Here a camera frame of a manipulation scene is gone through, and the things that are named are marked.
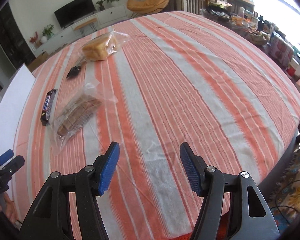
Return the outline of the person's left hand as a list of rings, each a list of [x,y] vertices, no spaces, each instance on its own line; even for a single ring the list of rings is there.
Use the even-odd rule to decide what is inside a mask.
[[[15,203],[6,192],[0,194],[0,211],[5,214],[12,224],[18,219]]]

